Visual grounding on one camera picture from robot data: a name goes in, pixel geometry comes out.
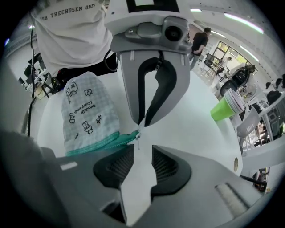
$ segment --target black cable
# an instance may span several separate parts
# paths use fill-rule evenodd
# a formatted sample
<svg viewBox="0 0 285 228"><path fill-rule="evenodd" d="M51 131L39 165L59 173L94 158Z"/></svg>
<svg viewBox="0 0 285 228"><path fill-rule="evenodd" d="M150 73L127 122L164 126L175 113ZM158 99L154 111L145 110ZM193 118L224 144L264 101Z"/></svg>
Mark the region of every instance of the black cable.
<svg viewBox="0 0 285 228"><path fill-rule="evenodd" d="M34 69L34 57L35 57L35 53L34 53L34 48L33 48L33 28L31 30L31 37L30 37L30 45L31 45L31 49L32 49L32 62L31 62L31 79L32 79L32 102L30 103L30 106L28 108L28 130L27 130L27 136L30 137L30 132L31 132L31 115L32 115L32 106L35 102L35 78L34 78L34 74L33 74L33 69Z"/></svg>
<svg viewBox="0 0 285 228"><path fill-rule="evenodd" d="M110 69L110 68L108 67L107 62L106 62L106 58L107 58L107 56L109 55L110 51L111 51L111 49L109 49L109 51L107 51L106 55L104 56L104 63L105 63L105 65L106 65L106 67L108 68L109 71L116 72L117 69L118 69L118 66L119 66L118 57L117 57L117 67L116 67L116 69Z"/></svg>

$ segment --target person's arm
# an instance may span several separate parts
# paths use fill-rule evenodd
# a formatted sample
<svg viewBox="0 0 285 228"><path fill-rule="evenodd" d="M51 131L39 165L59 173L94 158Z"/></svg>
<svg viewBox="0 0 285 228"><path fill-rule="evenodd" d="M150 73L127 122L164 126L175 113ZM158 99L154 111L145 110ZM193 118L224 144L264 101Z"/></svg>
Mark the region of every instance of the person's arm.
<svg viewBox="0 0 285 228"><path fill-rule="evenodd" d="M199 47L199 49L197 50L197 51L194 51L193 53L194 54L199 54L199 53L201 53L202 51L203 51L203 49L206 47L206 45L207 45L207 43L208 43L208 37L206 37L204 40L203 40L203 42L202 42L202 44L200 45L200 47Z"/></svg>

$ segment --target green cup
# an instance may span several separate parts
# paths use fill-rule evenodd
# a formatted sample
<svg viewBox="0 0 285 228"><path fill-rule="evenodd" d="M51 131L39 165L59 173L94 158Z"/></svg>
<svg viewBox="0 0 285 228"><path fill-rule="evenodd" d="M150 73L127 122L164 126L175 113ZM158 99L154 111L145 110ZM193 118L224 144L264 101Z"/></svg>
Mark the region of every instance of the green cup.
<svg viewBox="0 0 285 228"><path fill-rule="evenodd" d="M215 121L220 121L235 114L225 97L211 110L211 116Z"/></svg>

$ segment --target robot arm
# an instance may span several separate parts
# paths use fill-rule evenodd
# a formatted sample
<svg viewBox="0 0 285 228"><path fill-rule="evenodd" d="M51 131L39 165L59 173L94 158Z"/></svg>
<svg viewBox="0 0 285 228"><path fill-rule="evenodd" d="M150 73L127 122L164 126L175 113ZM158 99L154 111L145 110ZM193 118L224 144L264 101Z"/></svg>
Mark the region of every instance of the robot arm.
<svg viewBox="0 0 285 228"><path fill-rule="evenodd" d="M111 50L121 62L131 116L137 124L145 118L149 126L166 116L189 87L191 15L183 0L137 2L111 1L105 26L113 34ZM145 115L144 77L153 70L159 87Z"/></svg>

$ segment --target person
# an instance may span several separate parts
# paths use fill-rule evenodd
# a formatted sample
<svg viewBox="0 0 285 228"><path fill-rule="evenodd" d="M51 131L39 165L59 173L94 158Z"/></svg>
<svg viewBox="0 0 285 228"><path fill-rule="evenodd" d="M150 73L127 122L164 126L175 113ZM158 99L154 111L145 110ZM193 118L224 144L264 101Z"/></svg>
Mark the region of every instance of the person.
<svg viewBox="0 0 285 228"><path fill-rule="evenodd" d="M219 73L222 73L223 70L227 67L228 65L228 61L231 61L232 60L232 57L224 57L221 61L221 64L220 64L220 67L218 68L217 72L216 72L216 76L219 74Z"/></svg>
<svg viewBox="0 0 285 228"><path fill-rule="evenodd" d="M201 56L201 53L203 49L206 47L209 36L211 34L210 28L205 28L203 33L196 33L194 36L193 46L191 53L189 54L189 60L193 60L190 66L190 70L192 70L198 61L199 57Z"/></svg>
<svg viewBox="0 0 285 228"><path fill-rule="evenodd" d="M112 34L104 26L104 0L40 0L31 11L43 62L52 77L97 76L116 69Z"/></svg>

